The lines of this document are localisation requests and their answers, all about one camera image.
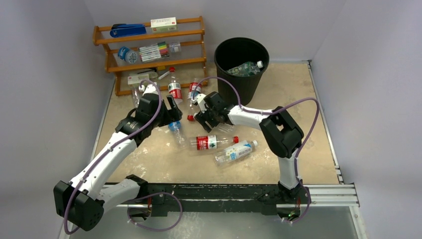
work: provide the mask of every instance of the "bottle cap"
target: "bottle cap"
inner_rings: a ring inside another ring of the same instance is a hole
[[[264,63],[263,63],[262,61],[258,61],[258,62],[256,63],[256,65],[258,66],[258,68],[262,68],[262,67],[264,67]]]

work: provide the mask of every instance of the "gray wall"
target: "gray wall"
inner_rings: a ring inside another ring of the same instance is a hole
[[[148,22],[202,15],[208,60],[231,37],[261,42],[271,60],[309,60],[337,18],[345,0],[85,0],[96,25]]]
[[[112,78],[82,0],[0,7],[0,238],[55,238],[52,189],[89,161]]]
[[[346,182],[371,238],[421,238],[422,2],[349,0],[314,58]]]

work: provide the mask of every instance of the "beige table surface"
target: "beige table surface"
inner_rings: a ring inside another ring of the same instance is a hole
[[[193,77],[203,77],[200,65],[176,67],[181,82],[189,82]],[[208,64],[210,76],[215,76],[215,65]],[[203,93],[217,91],[217,81],[210,80]],[[274,109],[304,97],[314,97],[315,92],[306,64],[270,64],[263,74],[254,98],[247,106],[257,109]],[[110,104],[97,146],[97,153],[108,142],[114,128],[133,108],[130,96],[116,97],[112,94]],[[186,119],[186,104],[179,105],[184,112],[181,120],[187,137],[207,135],[197,122]],[[304,102],[289,110],[302,130],[307,133],[315,115],[315,103]],[[213,129],[210,134],[222,135]],[[244,160],[228,167],[217,167],[213,153],[207,150],[181,150],[168,127],[155,128],[149,138],[129,155],[110,176],[109,182],[120,182],[127,175],[135,174],[148,182],[175,183],[255,183],[273,184],[278,182],[279,165],[277,157],[270,151],[261,131],[236,126],[232,135],[240,140],[257,140],[259,145],[254,153]],[[299,172],[306,184],[338,184],[334,162],[327,135],[319,117],[315,130],[299,156]]]

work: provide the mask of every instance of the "blue stapler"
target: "blue stapler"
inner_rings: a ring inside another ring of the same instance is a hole
[[[144,24],[114,24],[111,27],[110,36],[122,37],[146,34]]]

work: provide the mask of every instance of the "black trash bin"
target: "black trash bin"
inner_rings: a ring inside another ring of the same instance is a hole
[[[262,61],[264,68],[261,68],[258,74],[248,77],[234,76],[226,72],[248,61],[254,63]],[[217,76],[228,80],[236,88],[240,95],[240,102],[244,106],[252,100],[269,61],[268,51],[261,43],[244,37],[231,38],[222,42],[214,54]],[[236,94],[226,82],[218,81],[218,92],[226,102],[237,105]]]

